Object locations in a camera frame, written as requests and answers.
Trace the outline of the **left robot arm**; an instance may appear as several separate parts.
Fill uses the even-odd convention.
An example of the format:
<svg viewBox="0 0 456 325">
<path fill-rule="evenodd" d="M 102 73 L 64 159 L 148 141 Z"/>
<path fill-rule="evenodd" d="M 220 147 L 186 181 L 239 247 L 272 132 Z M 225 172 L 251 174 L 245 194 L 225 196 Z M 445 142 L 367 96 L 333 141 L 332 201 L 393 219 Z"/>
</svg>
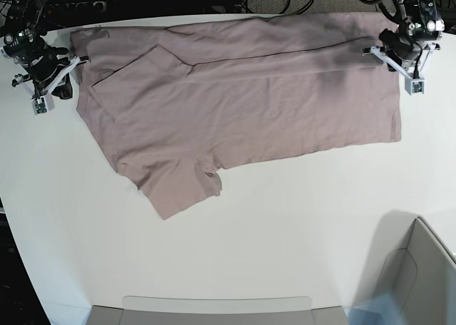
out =
<svg viewBox="0 0 456 325">
<path fill-rule="evenodd" d="M 394 31 L 384 30 L 379 39 L 383 52 L 396 63 L 416 65 L 423 51 L 441 37 L 445 23 L 436 0 L 359 0 L 376 5 L 381 13 L 397 26 Z"/>
</svg>

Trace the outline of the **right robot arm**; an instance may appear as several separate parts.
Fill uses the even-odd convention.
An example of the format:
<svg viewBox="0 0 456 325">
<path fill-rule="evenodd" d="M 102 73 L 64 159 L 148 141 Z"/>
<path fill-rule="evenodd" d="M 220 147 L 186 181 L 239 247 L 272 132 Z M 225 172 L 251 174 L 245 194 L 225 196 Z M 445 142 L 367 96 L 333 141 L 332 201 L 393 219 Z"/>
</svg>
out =
<svg viewBox="0 0 456 325">
<path fill-rule="evenodd" d="M 24 78 L 16 77 L 12 86 L 20 81 L 33 83 L 34 98 L 50 93 L 61 100 L 73 97 L 69 74 L 59 74 L 70 66 L 71 57 L 65 47 L 49 45 L 44 36 L 44 11 L 48 0 L 9 0 L 10 7 L 5 24 L 1 27 L 6 56 L 25 71 Z"/>
</svg>

